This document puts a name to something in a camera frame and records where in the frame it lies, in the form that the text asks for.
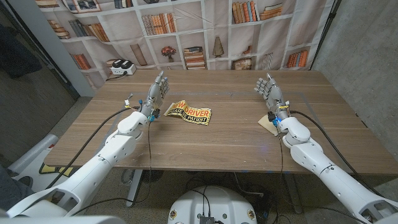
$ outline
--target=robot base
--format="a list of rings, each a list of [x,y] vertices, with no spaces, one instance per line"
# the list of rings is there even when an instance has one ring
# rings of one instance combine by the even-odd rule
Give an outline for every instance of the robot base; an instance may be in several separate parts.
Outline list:
[[[203,193],[205,186],[195,188]],[[256,224],[256,215],[251,204],[240,194],[219,186],[208,186],[205,192],[210,203],[211,217],[214,221],[227,223]],[[205,199],[205,216],[208,216],[209,208]],[[170,209],[168,224],[200,223],[203,213],[203,195],[192,190],[183,194],[174,202]]]

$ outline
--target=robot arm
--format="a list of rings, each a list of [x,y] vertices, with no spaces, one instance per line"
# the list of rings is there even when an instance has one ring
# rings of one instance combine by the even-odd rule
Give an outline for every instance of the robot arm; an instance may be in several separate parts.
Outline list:
[[[141,129],[159,116],[159,107],[168,90],[169,84],[162,71],[150,87],[141,112],[135,111],[120,121],[118,130],[107,138],[97,155],[64,183],[20,201],[7,211],[8,216],[67,217],[87,206],[111,168],[134,152],[136,142],[142,137]]]
[[[267,77],[268,81],[260,78],[254,90],[275,114],[274,124],[286,133],[282,139],[293,160],[318,176],[356,218],[365,223],[397,223],[398,203],[370,192],[327,158],[308,128],[289,115],[280,88],[269,74]]]

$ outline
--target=yellow sticker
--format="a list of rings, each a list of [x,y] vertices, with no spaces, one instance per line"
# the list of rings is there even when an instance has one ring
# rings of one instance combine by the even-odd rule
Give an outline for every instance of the yellow sticker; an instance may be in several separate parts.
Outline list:
[[[182,100],[169,106],[164,116],[170,115],[178,115],[184,121],[191,123],[209,125],[211,110],[209,108],[196,109],[189,107],[187,102]]]

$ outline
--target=bookshelf wallpaper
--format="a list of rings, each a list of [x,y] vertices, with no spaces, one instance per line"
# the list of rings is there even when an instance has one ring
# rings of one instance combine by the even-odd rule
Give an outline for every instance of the bookshelf wallpaper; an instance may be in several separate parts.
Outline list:
[[[308,70],[333,0],[36,3],[98,89],[115,59],[130,60],[137,69]],[[162,53],[164,47],[173,54]]]

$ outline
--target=small white box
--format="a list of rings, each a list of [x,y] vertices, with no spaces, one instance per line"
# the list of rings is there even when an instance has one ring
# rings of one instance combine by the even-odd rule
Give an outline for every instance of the small white box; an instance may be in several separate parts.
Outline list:
[[[132,64],[129,68],[123,69],[121,67],[119,68],[111,68],[113,75],[123,75],[124,72],[127,72],[127,75],[132,75],[134,72],[136,72],[137,68],[136,65]]]

